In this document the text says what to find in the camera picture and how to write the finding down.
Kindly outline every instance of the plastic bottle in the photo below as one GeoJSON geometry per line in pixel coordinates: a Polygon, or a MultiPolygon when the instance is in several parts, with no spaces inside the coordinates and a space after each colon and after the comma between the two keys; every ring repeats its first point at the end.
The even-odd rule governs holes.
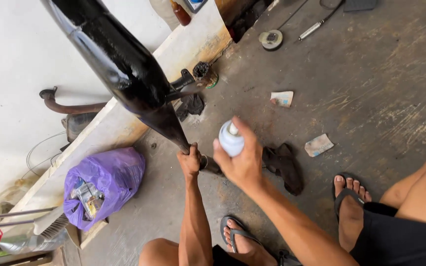
{"type": "Polygon", "coordinates": [[[60,247],[69,238],[67,229],[63,229],[57,236],[45,240],[35,235],[34,224],[20,224],[3,234],[0,248],[8,254],[17,255],[33,251],[51,251],[60,247]]]}
{"type": "Polygon", "coordinates": [[[190,21],[192,21],[192,18],[188,13],[185,11],[185,9],[179,5],[177,2],[174,2],[173,0],[170,0],[170,4],[172,5],[172,9],[174,10],[175,15],[178,18],[178,21],[182,26],[187,26],[190,21]]]}
{"type": "Polygon", "coordinates": [[[230,157],[240,154],[244,148],[244,138],[239,135],[238,129],[231,120],[224,123],[221,127],[218,140],[230,157]]]}

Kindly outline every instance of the dark cloth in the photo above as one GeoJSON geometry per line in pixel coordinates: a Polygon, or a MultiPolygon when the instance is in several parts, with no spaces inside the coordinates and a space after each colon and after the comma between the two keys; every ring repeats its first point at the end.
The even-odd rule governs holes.
{"type": "Polygon", "coordinates": [[[248,266],[246,263],[231,257],[219,245],[213,247],[213,266],[248,266]]]}
{"type": "Polygon", "coordinates": [[[200,115],[205,108],[205,103],[197,93],[190,94],[180,99],[182,104],[175,111],[178,119],[183,122],[188,114],[200,115]]]}
{"type": "Polygon", "coordinates": [[[426,222],[394,217],[397,209],[364,204],[364,226],[349,252],[360,266],[426,265],[426,222]]]}
{"type": "Polygon", "coordinates": [[[267,169],[284,180],[285,189],[292,195],[298,196],[303,190],[303,180],[300,178],[292,147],[282,143],[278,148],[264,147],[262,160],[267,169]]]}

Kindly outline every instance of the concrete floor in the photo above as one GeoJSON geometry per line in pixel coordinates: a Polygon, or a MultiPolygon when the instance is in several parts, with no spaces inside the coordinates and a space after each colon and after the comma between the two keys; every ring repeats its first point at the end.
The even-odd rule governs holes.
{"type": "MultiPolygon", "coordinates": [[[[220,82],[204,92],[201,116],[182,123],[190,142],[211,155],[212,141],[233,115],[248,121],[263,145],[295,147],[305,190],[289,195],[281,179],[264,172],[288,199],[337,239],[331,180],[348,171],[364,180],[374,200],[426,160],[426,1],[380,1],[373,11],[340,9],[298,43],[305,29],[326,16],[309,1],[281,29],[284,44],[262,49],[257,36],[281,25],[299,3],[282,0],[214,64],[220,82]],[[269,102],[270,92],[293,90],[292,106],[269,102]],[[326,133],[335,143],[310,158],[305,142],[326,133]]],[[[110,224],[81,252],[84,265],[137,265],[145,242],[178,241],[184,180],[175,145],[149,131],[136,144],[147,168],[137,194],[110,216],[110,224]],[[151,150],[151,143],[157,148],[151,150]]],[[[219,221],[237,215],[272,250],[286,245],[264,213],[224,178],[201,173],[199,185],[213,245],[224,246],[219,221]]]]}

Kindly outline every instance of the white spray can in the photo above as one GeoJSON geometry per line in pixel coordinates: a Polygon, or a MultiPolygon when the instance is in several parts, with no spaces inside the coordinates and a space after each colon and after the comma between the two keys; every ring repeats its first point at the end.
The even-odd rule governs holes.
{"type": "Polygon", "coordinates": [[[231,120],[223,124],[218,135],[223,150],[230,156],[234,157],[241,153],[244,148],[244,138],[239,135],[238,129],[231,120]]]}

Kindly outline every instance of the black rag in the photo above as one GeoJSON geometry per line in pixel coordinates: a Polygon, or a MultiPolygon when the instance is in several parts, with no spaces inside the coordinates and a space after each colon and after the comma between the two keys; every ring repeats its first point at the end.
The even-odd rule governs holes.
{"type": "Polygon", "coordinates": [[[188,114],[200,115],[205,108],[205,103],[197,93],[190,94],[180,99],[182,104],[175,111],[178,119],[183,122],[188,114]]]}
{"type": "Polygon", "coordinates": [[[262,161],[269,171],[284,180],[284,187],[290,194],[298,196],[302,193],[303,180],[297,172],[290,145],[282,143],[276,149],[264,147],[262,161]]]}

